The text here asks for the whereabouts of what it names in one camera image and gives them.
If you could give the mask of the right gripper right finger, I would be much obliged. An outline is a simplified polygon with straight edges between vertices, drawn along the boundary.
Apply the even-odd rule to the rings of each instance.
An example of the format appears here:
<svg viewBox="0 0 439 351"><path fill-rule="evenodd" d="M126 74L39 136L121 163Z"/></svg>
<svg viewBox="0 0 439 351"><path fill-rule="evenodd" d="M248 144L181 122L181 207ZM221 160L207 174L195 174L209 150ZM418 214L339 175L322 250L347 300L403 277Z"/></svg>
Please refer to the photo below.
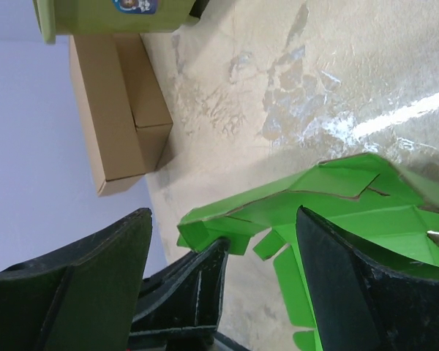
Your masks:
<svg viewBox="0 0 439 351"><path fill-rule="evenodd" d="M439 267L304 206L296 237L324 350L439 350Z"/></svg>

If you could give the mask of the large brown cardboard box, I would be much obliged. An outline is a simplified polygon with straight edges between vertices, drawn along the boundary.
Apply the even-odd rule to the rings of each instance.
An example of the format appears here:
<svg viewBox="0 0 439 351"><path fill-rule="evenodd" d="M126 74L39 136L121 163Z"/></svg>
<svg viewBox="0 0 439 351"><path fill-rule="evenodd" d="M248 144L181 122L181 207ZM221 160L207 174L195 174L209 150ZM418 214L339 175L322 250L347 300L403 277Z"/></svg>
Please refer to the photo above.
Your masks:
<svg viewBox="0 0 439 351"><path fill-rule="evenodd" d="M173 121L139 34L70 37L70 75L97 195L156 170Z"/></svg>

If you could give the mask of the green paper box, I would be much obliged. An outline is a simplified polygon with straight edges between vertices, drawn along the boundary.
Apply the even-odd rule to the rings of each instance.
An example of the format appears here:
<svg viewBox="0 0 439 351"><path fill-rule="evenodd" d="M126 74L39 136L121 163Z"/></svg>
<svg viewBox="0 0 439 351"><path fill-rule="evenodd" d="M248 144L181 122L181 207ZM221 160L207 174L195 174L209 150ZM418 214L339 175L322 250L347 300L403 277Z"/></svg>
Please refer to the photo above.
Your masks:
<svg viewBox="0 0 439 351"><path fill-rule="evenodd" d="M439 184L371 153L321 162L308 170L191 210L178 245L197 252L218 238L243 255L272 259L296 350L324 350L296 237L304 206L361 238L439 267Z"/></svg>

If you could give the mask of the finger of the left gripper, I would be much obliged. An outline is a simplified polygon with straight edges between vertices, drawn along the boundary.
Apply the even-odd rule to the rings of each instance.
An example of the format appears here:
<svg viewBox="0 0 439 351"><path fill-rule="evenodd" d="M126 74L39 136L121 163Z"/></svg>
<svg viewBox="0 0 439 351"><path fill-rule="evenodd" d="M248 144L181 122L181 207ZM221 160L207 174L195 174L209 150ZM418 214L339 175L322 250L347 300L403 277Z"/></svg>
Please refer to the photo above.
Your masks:
<svg viewBox="0 0 439 351"><path fill-rule="evenodd" d="M229 240L191 251L142 281L131 339L177 339L217 330L222 313Z"/></svg>

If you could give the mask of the olive green plastic bin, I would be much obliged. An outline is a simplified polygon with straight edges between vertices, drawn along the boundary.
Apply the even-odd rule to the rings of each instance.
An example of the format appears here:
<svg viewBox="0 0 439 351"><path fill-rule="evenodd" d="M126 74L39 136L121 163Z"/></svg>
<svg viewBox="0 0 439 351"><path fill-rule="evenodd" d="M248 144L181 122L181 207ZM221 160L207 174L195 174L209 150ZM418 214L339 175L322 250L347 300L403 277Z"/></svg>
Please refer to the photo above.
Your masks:
<svg viewBox="0 0 439 351"><path fill-rule="evenodd" d="M196 24L208 2L201 0L36 0L44 41L59 35L172 32Z"/></svg>

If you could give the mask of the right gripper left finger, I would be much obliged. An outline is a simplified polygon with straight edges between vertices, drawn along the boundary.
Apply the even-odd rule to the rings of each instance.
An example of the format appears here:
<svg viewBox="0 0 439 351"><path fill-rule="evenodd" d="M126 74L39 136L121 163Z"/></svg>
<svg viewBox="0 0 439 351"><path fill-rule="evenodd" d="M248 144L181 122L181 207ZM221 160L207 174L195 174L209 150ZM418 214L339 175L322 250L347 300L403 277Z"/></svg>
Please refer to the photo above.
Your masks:
<svg viewBox="0 0 439 351"><path fill-rule="evenodd" d="M140 208L0 271L0 350L124 350L151 234Z"/></svg>

